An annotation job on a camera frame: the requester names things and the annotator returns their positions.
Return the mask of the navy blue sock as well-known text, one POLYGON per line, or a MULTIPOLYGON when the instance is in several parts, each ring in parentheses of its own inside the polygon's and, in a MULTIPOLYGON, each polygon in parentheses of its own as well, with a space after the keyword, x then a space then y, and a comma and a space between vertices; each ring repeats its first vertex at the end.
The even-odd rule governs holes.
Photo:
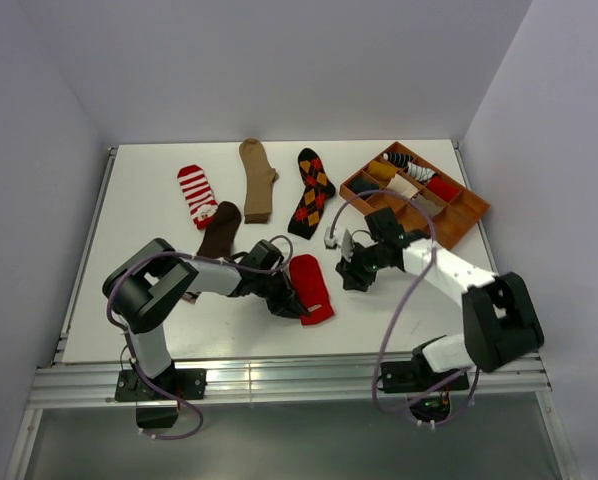
POLYGON ((348 184, 348 188, 354 194, 362 194, 368 191, 379 190, 380 187, 369 180, 366 180, 364 177, 356 177, 355 179, 351 180, 348 184))

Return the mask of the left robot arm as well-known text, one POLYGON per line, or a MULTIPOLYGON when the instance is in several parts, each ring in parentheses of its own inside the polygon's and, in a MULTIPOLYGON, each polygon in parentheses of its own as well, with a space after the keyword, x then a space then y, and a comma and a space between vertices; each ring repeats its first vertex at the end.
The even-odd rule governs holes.
POLYGON ((184 298, 212 293, 227 298, 255 295, 269 312, 299 319, 309 310, 286 273, 289 260, 270 240, 260 240, 248 252, 208 258, 179 252, 155 238, 104 281, 106 315, 121 329, 141 371, 138 388, 151 399, 162 399, 174 386, 173 359, 163 323, 184 298))

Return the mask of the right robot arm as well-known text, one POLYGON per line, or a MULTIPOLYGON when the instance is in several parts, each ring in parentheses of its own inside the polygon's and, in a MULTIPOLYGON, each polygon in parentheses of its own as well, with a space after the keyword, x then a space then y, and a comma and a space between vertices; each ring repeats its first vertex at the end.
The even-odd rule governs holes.
POLYGON ((407 231, 390 208, 365 217, 374 243, 363 246, 349 231, 331 226, 324 244, 338 248, 335 270, 345 290, 365 292, 384 268, 427 281, 455 302, 462 313, 460 334, 442 336, 417 348, 414 383, 431 390, 448 371, 476 367, 492 373, 544 345, 542 326, 524 280, 514 272, 481 269, 438 245, 422 230, 407 231))

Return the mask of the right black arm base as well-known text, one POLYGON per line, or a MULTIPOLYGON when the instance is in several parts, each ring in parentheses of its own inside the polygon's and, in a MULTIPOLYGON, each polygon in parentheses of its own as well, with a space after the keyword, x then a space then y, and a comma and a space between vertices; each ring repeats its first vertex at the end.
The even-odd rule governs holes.
MULTIPOLYGON (((387 394, 422 393, 434 384, 453 375, 457 370, 443 373, 433 372, 422 359, 412 358, 408 361, 388 361, 380 364, 378 390, 387 394)), ((467 391, 468 375, 463 373, 436 390, 432 396, 425 397, 410 407, 410 413, 417 421, 440 422, 451 414, 452 391, 467 391)))

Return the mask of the red patterned sock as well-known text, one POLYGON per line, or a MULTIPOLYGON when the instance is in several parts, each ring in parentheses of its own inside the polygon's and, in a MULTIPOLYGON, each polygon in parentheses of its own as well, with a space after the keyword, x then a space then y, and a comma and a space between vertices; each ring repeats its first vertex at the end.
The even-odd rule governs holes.
POLYGON ((319 262, 314 256, 293 257, 289 273, 299 300, 308 311, 300 317, 304 327, 321 324, 335 315, 319 262))

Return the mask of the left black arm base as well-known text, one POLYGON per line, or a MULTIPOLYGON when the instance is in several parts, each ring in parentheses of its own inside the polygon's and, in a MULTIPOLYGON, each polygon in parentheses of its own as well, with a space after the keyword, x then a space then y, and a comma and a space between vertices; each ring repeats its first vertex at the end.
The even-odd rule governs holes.
MULTIPOLYGON (((201 400, 205 395, 207 371, 201 368, 171 367, 152 382, 160 389, 185 400, 201 400)), ((140 378, 134 369, 122 370, 117 379, 114 400, 118 403, 146 403, 169 400, 140 378)), ((139 428, 163 431, 172 428, 179 417, 180 403, 171 407, 136 406, 139 428)))

